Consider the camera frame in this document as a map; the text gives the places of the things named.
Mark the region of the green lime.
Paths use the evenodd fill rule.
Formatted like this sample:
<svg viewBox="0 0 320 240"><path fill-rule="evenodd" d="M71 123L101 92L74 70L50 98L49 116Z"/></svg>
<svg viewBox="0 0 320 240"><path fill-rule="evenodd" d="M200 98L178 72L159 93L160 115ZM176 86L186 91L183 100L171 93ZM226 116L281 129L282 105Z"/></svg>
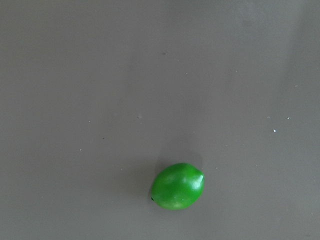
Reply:
<svg viewBox="0 0 320 240"><path fill-rule="evenodd" d="M150 198L163 209L177 211L193 205L205 188L205 174L189 163L176 163L154 179Z"/></svg>

